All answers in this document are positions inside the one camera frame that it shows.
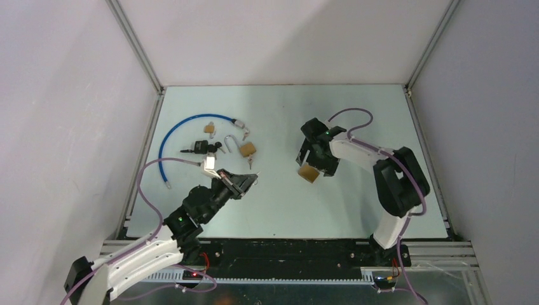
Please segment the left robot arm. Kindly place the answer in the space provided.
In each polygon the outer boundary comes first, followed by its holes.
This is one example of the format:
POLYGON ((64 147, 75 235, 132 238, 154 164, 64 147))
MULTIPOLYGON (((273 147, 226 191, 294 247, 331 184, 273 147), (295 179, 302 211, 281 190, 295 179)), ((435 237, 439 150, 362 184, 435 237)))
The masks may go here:
POLYGON ((240 200, 256 184, 256 173, 220 169, 209 186, 195 186, 179 208, 159 217, 147 235, 111 254, 89 261, 76 259, 64 282, 62 304, 109 304, 129 288, 169 266, 194 264, 201 256, 198 236, 229 201, 240 200))

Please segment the large brass padlock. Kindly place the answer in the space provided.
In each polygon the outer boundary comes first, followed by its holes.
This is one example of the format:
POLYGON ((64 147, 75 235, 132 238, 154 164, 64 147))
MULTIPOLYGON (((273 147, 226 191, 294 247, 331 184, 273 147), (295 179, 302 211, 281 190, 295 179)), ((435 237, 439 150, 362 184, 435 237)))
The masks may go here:
POLYGON ((298 175, 304 180, 313 184, 314 181, 316 181, 316 179, 319 177, 320 172, 315 167, 305 163, 299 168, 298 175))

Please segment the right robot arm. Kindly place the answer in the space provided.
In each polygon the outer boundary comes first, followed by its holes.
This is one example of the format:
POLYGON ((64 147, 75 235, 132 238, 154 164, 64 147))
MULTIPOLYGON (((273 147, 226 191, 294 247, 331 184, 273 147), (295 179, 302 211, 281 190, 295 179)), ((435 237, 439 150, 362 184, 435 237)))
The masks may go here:
POLYGON ((302 127, 304 141, 296 163, 298 174, 309 182, 319 175, 335 175, 340 161, 350 161, 374 177, 378 200, 384 210, 372 234, 369 249, 373 263, 385 266, 395 257, 394 246, 402 238, 415 208, 426 212, 430 186, 416 156, 408 147, 393 150, 354 138, 340 126, 330 126, 317 118, 302 127))

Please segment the silver key pair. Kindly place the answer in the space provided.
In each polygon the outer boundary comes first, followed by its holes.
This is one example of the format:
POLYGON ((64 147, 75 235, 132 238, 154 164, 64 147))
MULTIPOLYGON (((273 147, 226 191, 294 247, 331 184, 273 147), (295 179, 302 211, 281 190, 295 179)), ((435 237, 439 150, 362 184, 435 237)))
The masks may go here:
POLYGON ((247 162, 248 162, 248 165, 249 165, 249 170, 252 169, 252 164, 254 162, 254 156, 253 155, 250 155, 248 158, 247 158, 247 162))

